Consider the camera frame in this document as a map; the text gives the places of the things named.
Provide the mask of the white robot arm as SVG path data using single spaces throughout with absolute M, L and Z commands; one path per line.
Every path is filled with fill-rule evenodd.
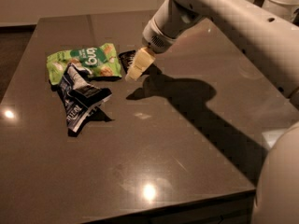
M 299 29 L 246 0 L 165 0 L 146 25 L 144 46 L 126 78 L 139 79 L 157 54 L 204 18 L 211 19 L 284 97 L 298 105 Z M 265 159 L 250 224 L 299 224 L 299 123 L 278 138 Z

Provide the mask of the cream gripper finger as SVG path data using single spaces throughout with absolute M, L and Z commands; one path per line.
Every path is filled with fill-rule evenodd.
M 148 47 L 139 49 L 130 64 L 125 79 L 137 81 L 142 74 L 154 63 L 155 53 Z

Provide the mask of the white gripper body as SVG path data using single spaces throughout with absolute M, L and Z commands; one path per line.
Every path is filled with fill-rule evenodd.
M 144 28 L 142 43 L 156 54 L 164 53 L 203 18 L 175 0 L 165 0 Z

